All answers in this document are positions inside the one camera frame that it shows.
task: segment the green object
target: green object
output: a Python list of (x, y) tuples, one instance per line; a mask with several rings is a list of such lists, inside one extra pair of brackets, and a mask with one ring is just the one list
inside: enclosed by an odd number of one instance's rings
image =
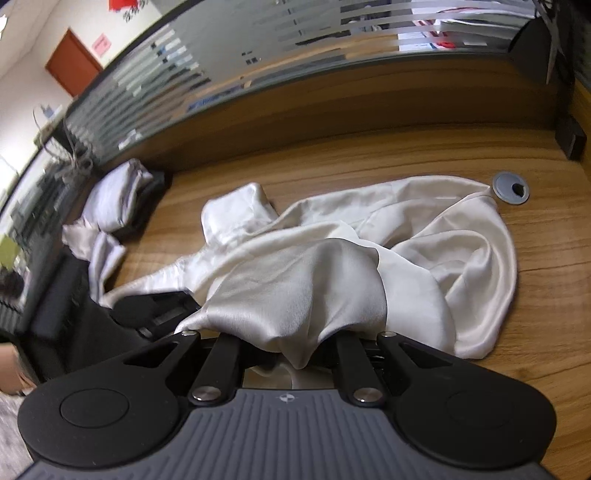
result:
[(0, 236), (0, 265), (5, 267), (8, 271), (12, 271), (14, 261), (21, 252), (21, 247), (18, 246), (12, 238), (2, 235)]

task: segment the white satin cloth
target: white satin cloth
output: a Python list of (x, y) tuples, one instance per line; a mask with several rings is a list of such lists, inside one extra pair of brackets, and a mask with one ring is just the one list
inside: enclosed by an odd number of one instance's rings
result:
[(424, 176), (311, 197), (278, 216), (258, 184), (202, 211), (206, 245), (107, 293), (188, 289), (212, 329), (281, 352), (295, 368), (331, 333), (393, 330), (462, 358), (494, 347), (517, 281), (491, 188)]
[(138, 192), (152, 178), (139, 160), (121, 164), (94, 186), (82, 216), (74, 224), (63, 226), (62, 243), (76, 258), (90, 262), (89, 289), (94, 301), (104, 295), (106, 280), (125, 256), (125, 247), (109, 233), (132, 220)]

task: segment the wood grain surface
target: wood grain surface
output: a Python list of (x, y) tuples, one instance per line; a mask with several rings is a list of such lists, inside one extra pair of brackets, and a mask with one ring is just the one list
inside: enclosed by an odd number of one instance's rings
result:
[(570, 112), (583, 127), (589, 137), (587, 147), (583, 152), (582, 165), (585, 172), (591, 178), (591, 92), (580, 81), (574, 84), (573, 100), (570, 104)]
[(249, 181), (278, 212), (310, 195), (413, 175), (490, 184), (522, 175), (531, 197), (498, 201), (518, 251), (518, 292), (498, 344), (481, 364), (540, 389), (558, 414), (544, 465), (564, 480), (591, 475), (591, 184), (551, 131), (441, 127), (366, 134), (249, 155), (176, 175), (144, 237), (129, 246), (123, 284), (203, 245), (204, 203)]
[(297, 142), (387, 128), (499, 124), (550, 128), (554, 87), (504, 57), (437, 54), (364, 63), (282, 83), (183, 119), (116, 157), (184, 171)]

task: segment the round black pad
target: round black pad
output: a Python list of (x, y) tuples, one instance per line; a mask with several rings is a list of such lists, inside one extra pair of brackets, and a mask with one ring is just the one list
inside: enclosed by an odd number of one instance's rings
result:
[(52, 380), (25, 399), (18, 427), (34, 455), (98, 469), (129, 463), (166, 442), (179, 407), (158, 372), (109, 363)]
[(540, 460), (556, 428), (536, 389), (479, 369), (436, 369), (401, 396), (396, 422), (415, 448), (465, 469), (500, 470)]
[(129, 410), (125, 395), (105, 388), (73, 393), (60, 407), (61, 416), (72, 425), (85, 429), (106, 427), (123, 418)]

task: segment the gray carpet floor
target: gray carpet floor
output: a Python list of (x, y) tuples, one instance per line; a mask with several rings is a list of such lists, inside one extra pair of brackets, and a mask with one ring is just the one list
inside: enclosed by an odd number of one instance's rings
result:
[(0, 393), (0, 480), (13, 480), (31, 464), (17, 427), (22, 400)]

